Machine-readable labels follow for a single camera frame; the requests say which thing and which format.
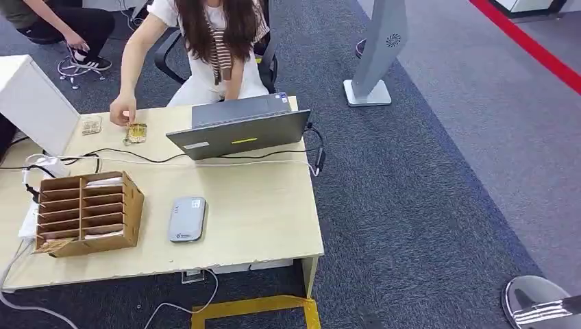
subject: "woman's arm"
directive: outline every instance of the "woman's arm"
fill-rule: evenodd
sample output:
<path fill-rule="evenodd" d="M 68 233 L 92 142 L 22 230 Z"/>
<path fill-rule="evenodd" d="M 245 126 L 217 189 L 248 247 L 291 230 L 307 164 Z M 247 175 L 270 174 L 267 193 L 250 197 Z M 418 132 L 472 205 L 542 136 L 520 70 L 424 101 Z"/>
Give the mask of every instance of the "woman's arm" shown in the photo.
<path fill-rule="evenodd" d="M 167 27 L 167 24 L 157 16 L 149 14 L 129 38 L 121 60 L 121 89 L 119 96 L 110 106 L 111 122 L 121 126 L 134 122 L 135 85 L 141 74 L 145 56 Z"/>
<path fill-rule="evenodd" d="M 87 42 L 73 31 L 43 0 L 24 0 L 32 11 L 34 11 L 40 18 L 44 19 L 48 24 L 57 29 L 65 38 L 66 42 L 73 48 L 89 50 Z"/>
<path fill-rule="evenodd" d="M 224 98 L 238 99 L 240 88 L 242 86 L 242 76 L 244 75 L 244 61 L 238 58 L 232 58 L 232 76 L 226 85 L 226 95 Z"/>

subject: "logo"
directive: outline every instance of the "logo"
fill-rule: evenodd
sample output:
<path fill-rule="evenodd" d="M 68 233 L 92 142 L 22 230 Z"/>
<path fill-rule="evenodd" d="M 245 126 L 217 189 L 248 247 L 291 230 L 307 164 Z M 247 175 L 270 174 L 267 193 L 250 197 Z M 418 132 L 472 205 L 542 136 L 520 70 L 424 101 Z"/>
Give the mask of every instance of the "logo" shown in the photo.
<path fill-rule="evenodd" d="M 397 45 L 399 45 L 400 42 L 401 42 L 401 36 L 397 33 L 394 33 L 394 34 L 387 37 L 385 44 L 387 45 L 387 47 L 393 48 L 393 47 L 396 47 Z"/>

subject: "striped scarf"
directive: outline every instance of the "striped scarf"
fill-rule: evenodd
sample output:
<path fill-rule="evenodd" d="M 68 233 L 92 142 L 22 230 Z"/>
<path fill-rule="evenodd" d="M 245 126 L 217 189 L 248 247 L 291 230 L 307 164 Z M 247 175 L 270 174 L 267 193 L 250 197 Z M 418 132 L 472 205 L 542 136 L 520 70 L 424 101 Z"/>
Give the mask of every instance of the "striped scarf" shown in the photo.
<path fill-rule="evenodd" d="M 254 12 L 258 18 L 258 26 L 256 27 L 256 36 L 252 41 L 252 45 L 264 38 L 270 31 L 258 2 L 255 3 Z M 214 71 L 214 84 L 217 86 L 222 80 L 230 80 L 232 78 L 232 55 L 224 42 L 225 30 L 213 28 L 207 16 L 206 23 L 214 39 L 214 46 L 210 50 L 210 66 L 212 66 Z"/>

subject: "floor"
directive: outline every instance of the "floor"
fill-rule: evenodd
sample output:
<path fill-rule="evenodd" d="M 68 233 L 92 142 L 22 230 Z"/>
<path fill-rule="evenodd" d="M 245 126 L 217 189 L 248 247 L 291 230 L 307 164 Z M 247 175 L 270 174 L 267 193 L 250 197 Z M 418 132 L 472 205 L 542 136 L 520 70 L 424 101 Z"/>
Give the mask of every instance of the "floor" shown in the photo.
<path fill-rule="evenodd" d="M 567 66 L 581 72 L 581 12 L 526 21 L 518 26 Z"/>
<path fill-rule="evenodd" d="M 468 1 L 406 5 L 401 65 L 543 273 L 581 293 L 581 97 Z M 580 17 L 519 26 L 581 72 Z"/>
<path fill-rule="evenodd" d="M 351 109 L 341 82 L 358 63 L 353 47 L 364 36 L 369 3 L 273 1 L 277 88 L 314 110 L 326 140 L 325 172 L 313 180 L 325 246 L 314 288 L 321 323 L 365 328 L 366 318 L 377 317 L 383 328 L 508 329 L 499 296 L 514 276 L 544 273 L 577 288 L 574 201 L 581 192 L 572 164 L 579 161 L 581 102 L 469 3 L 407 4 L 410 42 L 385 77 L 393 104 Z M 30 53 L 77 109 L 107 110 L 118 67 L 106 82 L 86 77 L 76 93 L 54 73 L 58 46 L 30 45 L 3 21 L 0 31 L 7 40 L 0 55 Z M 116 31 L 116 38 L 126 35 Z M 111 40 L 103 54 L 119 62 L 123 43 Z M 178 52 L 170 61 L 185 74 L 181 58 Z M 151 54 L 146 60 L 139 106 L 163 106 L 177 85 L 153 67 Z M 567 230 L 552 225 L 557 220 Z M 301 294 L 300 271 L 296 264 L 220 275 L 215 301 Z M 83 329 L 142 328 L 160 302 L 200 305 L 213 287 L 210 280 L 182 286 L 177 275 L 165 275 L 9 298 L 51 307 Z M 0 328 L 63 328 L 39 313 L 0 306 L 0 314 L 7 319 Z M 210 325 L 301 328 L 304 321 L 278 312 Z M 188 326 L 186 315 L 164 310 L 152 328 Z"/>

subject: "chair armrest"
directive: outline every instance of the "chair armrest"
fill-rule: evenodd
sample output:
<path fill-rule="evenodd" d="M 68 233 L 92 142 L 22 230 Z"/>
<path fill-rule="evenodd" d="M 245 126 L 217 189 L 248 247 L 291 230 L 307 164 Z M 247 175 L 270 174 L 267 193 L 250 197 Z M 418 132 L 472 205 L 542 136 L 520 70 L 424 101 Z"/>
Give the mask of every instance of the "chair armrest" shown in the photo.
<path fill-rule="evenodd" d="M 264 50 L 264 54 L 262 54 L 262 60 L 260 61 L 260 64 L 258 65 L 258 70 L 259 71 L 270 71 L 271 69 L 271 64 L 274 60 L 274 54 L 276 51 L 276 48 L 278 46 L 278 42 L 276 41 L 276 38 L 274 36 L 274 34 L 272 32 L 270 33 L 270 41 L 269 44 L 267 46 L 267 48 Z"/>
<path fill-rule="evenodd" d="M 172 71 L 167 66 L 167 56 L 169 52 L 174 48 L 175 44 L 180 40 L 182 37 L 182 32 L 178 29 L 173 32 L 163 43 L 162 45 L 156 50 L 155 54 L 155 63 L 158 69 L 160 69 L 163 73 L 167 74 L 170 78 L 174 79 L 179 84 L 184 84 L 186 80 L 183 77 L 180 77 L 176 72 Z"/>

